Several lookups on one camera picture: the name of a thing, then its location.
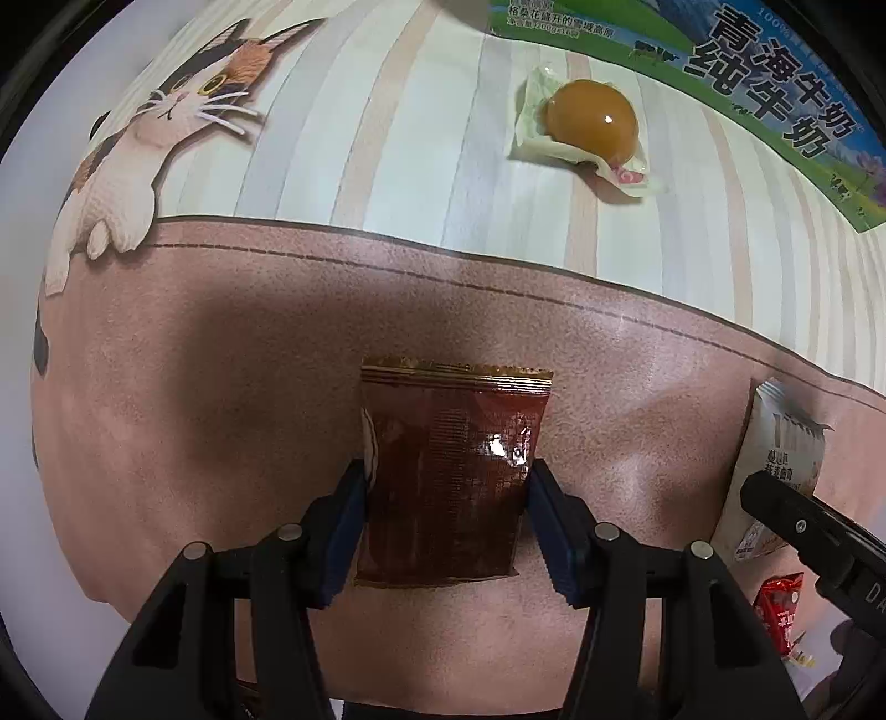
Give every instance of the sealed package edge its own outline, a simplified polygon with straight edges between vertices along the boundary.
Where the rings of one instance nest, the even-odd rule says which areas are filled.
[[[767,380],[757,388],[723,513],[711,539],[724,562],[756,558],[785,546],[772,530],[742,509],[742,485],[748,475],[766,470],[811,496],[824,459],[826,429],[830,428],[791,402],[778,380]]]
[[[514,575],[546,371],[366,358],[370,492],[356,582],[448,585]]]

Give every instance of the red candy wrapper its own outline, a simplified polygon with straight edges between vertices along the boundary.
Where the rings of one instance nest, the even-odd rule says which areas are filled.
[[[760,585],[757,599],[754,600],[754,611],[766,626],[781,657],[790,655],[793,645],[791,628],[802,589],[803,573],[771,577]]]

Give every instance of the cat illustration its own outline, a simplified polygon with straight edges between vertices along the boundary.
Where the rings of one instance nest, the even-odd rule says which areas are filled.
[[[277,51],[323,21],[309,20],[263,39],[241,38],[249,22],[234,23],[194,53],[151,92],[124,129],[80,164],[52,233],[46,295],[64,289],[71,253],[83,243],[90,260],[109,244],[119,252],[138,247],[154,218],[154,179],[170,152],[212,124],[244,135],[222,116],[257,117],[237,102],[249,95]]]

